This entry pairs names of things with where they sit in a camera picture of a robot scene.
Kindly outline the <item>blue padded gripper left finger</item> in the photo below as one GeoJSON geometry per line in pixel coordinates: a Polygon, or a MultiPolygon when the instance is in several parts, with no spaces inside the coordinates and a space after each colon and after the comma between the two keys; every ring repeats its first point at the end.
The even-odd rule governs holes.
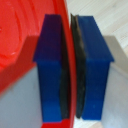
{"type": "Polygon", "coordinates": [[[0,128],[69,128],[69,67],[59,15],[44,17],[14,64],[0,72],[0,128]]]}

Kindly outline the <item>blue padded gripper right finger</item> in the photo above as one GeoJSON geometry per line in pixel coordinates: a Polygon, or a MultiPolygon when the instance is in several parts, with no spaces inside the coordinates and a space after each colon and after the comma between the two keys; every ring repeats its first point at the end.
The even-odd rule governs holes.
{"type": "Polygon", "coordinates": [[[128,57],[92,16],[71,16],[77,70],[76,117],[128,128],[128,57]]]}

